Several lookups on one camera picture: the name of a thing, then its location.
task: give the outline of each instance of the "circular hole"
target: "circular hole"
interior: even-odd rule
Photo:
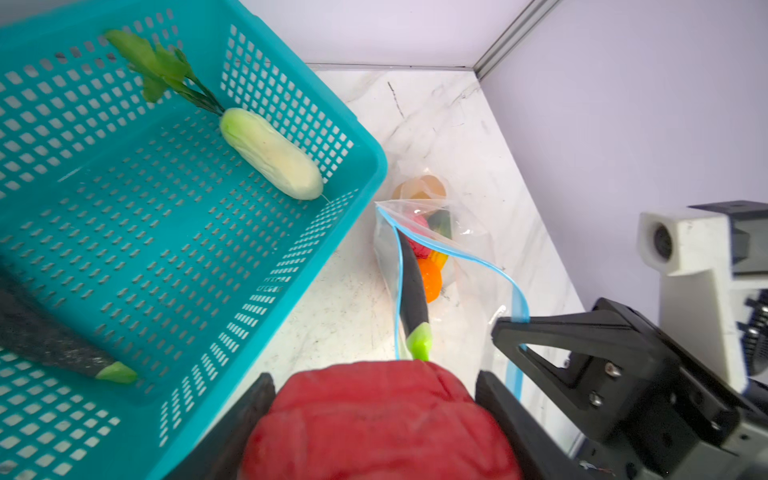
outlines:
[[[637,477],[637,467],[634,466],[634,463],[627,463],[624,466],[624,470],[627,473],[627,478],[629,478],[629,480]]]
[[[672,257],[672,236],[664,225],[658,225],[654,230],[654,248],[664,261]]]

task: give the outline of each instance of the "clear plastic bag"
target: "clear plastic bag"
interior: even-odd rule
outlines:
[[[376,203],[374,248],[392,296],[397,358],[413,358],[406,346],[409,345],[406,330],[410,326],[404,325],[401,318],[403,276],[408,274],[404,271],[403,255],[410,254],[404,249],[410,247],[414,254],[418,251],[417,257],[422,257],[419,262],[435,261],[439,254],[447,255],[442,257],[445,264],[440,270],[440,293],[427,305],[432,341],[429,360],[454,373],[470,392],[474,392],[480,369],[492,371],[505,379],[507,387],[519,398],[523,375],[493,346],[491,328],[500,316],[529,321],[525,296],[514,280],[493,264],[490,235],[464,205],[451,199],[448,184],[438,179],[445,185],[445,191],[433,189],[438,191],[433,195],[435,192],[425,192],[420,185],[429,187],[435,183],[430,179],[425,183],[423,178],[409,180],[395,191],[396,197],[415,194],[420,198]],[[398,232],[402,232],[411,245],[403,246]],[[427,252],[422,248],[431,250],[426,258]],[[419,269],[429,297],[429,287],[434,287],[431,273],[424,273],[421,264]],[[429,272],[433,270],[434,267],[429,266]]]

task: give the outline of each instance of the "red object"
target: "red object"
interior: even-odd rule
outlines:
[[[522,480],[491,415],[429,362],[297,373],[251,433],[242,480]]]
[[[427,222],[427,219],[421,215],[412,215],[411,220],[429,230],[429,223]],[[416,258],[429,258],[429,254],[432,253],[432,249],[424,247],[420,243],[414,242],[410,238],[408,239],[408,245],[411,246],[411,250],[413,250],[413,253],[416,254]]]

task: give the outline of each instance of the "marble surface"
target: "marble surface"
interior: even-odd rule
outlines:
[[[390,165],[425,165],[449,180],[492,234],[496,263],[523,289],[532,315],[583,311],[474,73],[317,74],[381,143]],[[392,187],[385,182],[376,199],[388,198]],[[295,372],[395,358],[392,304],[372,251],[374,223],[369,207],[233,398],[261,372],[279,388]],[[565,355],[543,353],[553,362]],[[522,402],[564,450],[571,448],[578,431],[528,379]]]

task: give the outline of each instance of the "eggplant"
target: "eggplant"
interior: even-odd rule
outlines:
[[[0,268],[0,346],[39,363],[98,380],[133,383],[137,373],[58,322]]]
[[[402,291],[400,293],[400,321],[406,333],[406,347],[414,359],[429,361],[432,350],[432,327],[424,291],[422,271],[408,237],[397,231],[402,251]]]

